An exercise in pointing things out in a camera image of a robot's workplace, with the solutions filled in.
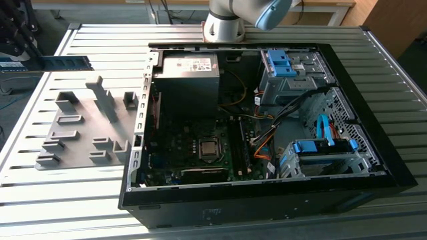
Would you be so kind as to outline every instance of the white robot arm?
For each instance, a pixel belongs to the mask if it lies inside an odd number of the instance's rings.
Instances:
[[[210,0],[204,39],[212,43],[240,42],[245,35],[244,21],[264,31],[273,29],[290,4],[292,0]]]

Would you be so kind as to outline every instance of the sticker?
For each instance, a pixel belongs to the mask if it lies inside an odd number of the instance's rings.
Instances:
[[[3,68],[23,68],[19,61],[0,61],[0,67]]]
[[[176,68],[182,72],[212,71],[210,58],[176,58],[173,61]]]
[[[304,69],[304,66],[302,66],[302,64],[293,64],[292,68],[293,69]]]
[[[126,4],[142,4],[142,3],[145,3],[145,1],[144,0],[125,0],[125,3]]]
[[[261,105],[261,98],[258,96],[254,97],[254,105]]]
[[[201,211],[201,219],[202,220],[213,220],[212,218],[214,216],[218,216],[222,212],[222,209],[221,208],[214,208],[214,209],[204,209]]]
[[[272,165],[272,163],[270,163],[270,162],[268,162],[268,164],[266,164],[266,168],[268,168],[269,172],[274,173],[276,168],[274,168],[274,166]]]

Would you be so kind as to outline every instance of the orange wire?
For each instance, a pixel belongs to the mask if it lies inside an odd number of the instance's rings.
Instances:
[[[270,160],[270,158],[268,156],[264,156],[264,155],[256,155],[254,156],[256,159],[266,159],[266,160]]]
[[[262,148],[262,147],[264,147],[264,145],[268,143],[268,141],[269,141],[269,139],[272,138],[272,136],[274,135],[274,133],[276,133],[276,131],[273,131],[273,132],[272,132],[272,134],[266,137],[265,141],[264,141],[264,142],[261,143],[261,145],[258,146],[258,148],[257,148],[257,150],[256,150],[256,152],[254,152],[253,156],[256,156],[256,155],[260,153],[261,148]]]

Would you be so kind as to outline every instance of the power cable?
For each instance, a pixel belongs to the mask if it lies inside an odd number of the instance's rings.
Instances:
[[[304,16],[304,0],[300,0],[300,12],[298,12],[298,17],[297,17],[297,21],[292,24],[296,25],[298,24],[298,22],[301,21]]]
[[[168,22],[169,22],[170,25],[173,25],[170,13],[169,13],[169,8],[168,8],[168,1],[166,0],[160,0],[160,1],[161,1],[161,4],[162,4],[165,13],[166,13]]]

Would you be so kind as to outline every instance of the table surface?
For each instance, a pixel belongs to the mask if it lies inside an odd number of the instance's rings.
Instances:
[[[338,215],[148,231],[117,209],[122,166],[37,171],[60,91],[93,98],[92,72],[45,73],[0,153],[0,236],[13,239],[425,239],[427,112],[414,87],[370,33],[356,27],[246,27],[252,43],[328,43],[397,148],[418,186]],[[138,92],[149,42],[201,42],[198,25],[82,25],[56,55],[86,55],[113,96]]]
[[[37,4],[125,4],[125,0],[31,0]],[[160,0],[150,0],[152,3],[161,3]],[[209,0],[168,0],[169,5],[206,5]],[[352,7],[354,0],[304,0],[305,6],[346,6]]]

